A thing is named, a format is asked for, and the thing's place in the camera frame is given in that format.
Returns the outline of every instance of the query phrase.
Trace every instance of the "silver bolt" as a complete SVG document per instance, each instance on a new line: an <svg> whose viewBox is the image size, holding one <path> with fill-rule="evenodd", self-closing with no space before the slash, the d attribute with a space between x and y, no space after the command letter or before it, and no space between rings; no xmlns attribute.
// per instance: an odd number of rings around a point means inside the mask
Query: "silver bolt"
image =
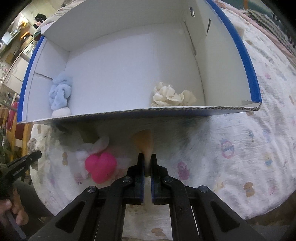
<svg viewBox="0 0 296 241"><path fill-rule="evenodd" d="M163 178L163 181L166 182L166 183L170 183L170 182L173 181L173 178L170 177L170 176L166 176L166 177Z"/></svg>
<svg viewBox="0 0 296 241"><path fill-rule="evenodd" d="M129 183L129 182L131 182L131 180L132 180L132 178L129 177L129 176L125 176L125 177L123 178L123 182L125 182L125 183Z"/></svg>
<svg viewBox="0 0 296 241"><path fill-rule="evenodd" d="M200 186L200 187L199 187L199 190L200 190L201 192L207 192L209 189L208 189L208 187L206 187L206 186Z"/></svg>
<svg viewBox="0 0 296 241"><path fill-rule="evenodd" d="M190 8L189 8L189 10L190 10L190 12L191 12L191 17L193 17L193 18L194 18L194 17L195 17L195 13L194 13L194 10L193 10L193 8L192 8L192 7L190 7Z"/></svg>
<svg viewBox="0 0 296 241"><path fill-rule="evenodd" d="M86 190L88 193L94 193L96 191L96 186L89 186Z"/></svg>

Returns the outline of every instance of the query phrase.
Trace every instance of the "pink heart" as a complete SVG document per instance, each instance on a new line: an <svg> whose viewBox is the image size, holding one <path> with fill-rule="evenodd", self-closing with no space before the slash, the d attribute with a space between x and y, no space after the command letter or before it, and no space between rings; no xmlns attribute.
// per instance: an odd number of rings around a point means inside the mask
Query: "pink heart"
<svg viewBox="0 0 296 241"><path fill-rule="evenodd" d="M98 184L106 182L114 173L116 166L116 158L108 152L103 152L101 155L92 154L85 160L85 169Z"/></svg>

